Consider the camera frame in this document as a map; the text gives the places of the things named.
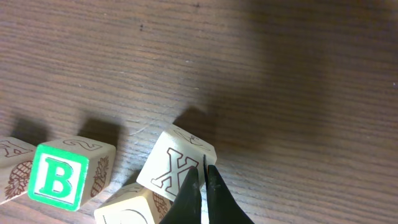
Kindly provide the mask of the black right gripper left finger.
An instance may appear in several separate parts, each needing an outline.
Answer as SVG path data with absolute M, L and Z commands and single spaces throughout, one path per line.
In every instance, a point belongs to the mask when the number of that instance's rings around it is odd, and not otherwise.
M 201 193 L 198 169 L 191 167 L 173 205 L 160 224 L 200 224 Z

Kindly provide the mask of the green B letter block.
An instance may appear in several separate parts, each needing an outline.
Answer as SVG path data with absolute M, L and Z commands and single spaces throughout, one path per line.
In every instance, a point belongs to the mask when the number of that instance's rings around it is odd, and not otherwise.
M 110 183 L 116 147 L 81 136 L 37 146 L 30 173 L 29 198 L 77 211 Z

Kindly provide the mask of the blue T letter block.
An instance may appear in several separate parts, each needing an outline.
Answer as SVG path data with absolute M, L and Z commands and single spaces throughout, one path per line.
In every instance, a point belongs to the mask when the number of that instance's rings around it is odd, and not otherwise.
M 216 160 L 214 146 L 171 124 L 156 141 L 137 182 L 174 201 L 190 168 L 198 169 L 201 187 L 205 183 L 203 165 L 214 165 Z

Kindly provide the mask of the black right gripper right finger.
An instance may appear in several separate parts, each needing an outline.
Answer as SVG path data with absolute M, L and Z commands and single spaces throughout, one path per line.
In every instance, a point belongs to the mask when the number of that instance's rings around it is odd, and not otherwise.
M 203 156 L 209 224 L 254 224 L 236 203 L 215 165 Z

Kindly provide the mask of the yellow O block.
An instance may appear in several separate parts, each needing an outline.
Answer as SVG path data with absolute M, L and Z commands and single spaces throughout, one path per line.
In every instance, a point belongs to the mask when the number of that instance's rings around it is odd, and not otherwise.
M 155 224 L 170 208 L 170 200 L 133 183 L 120 188 L 94 211 L 94 216 L 96 224 Z

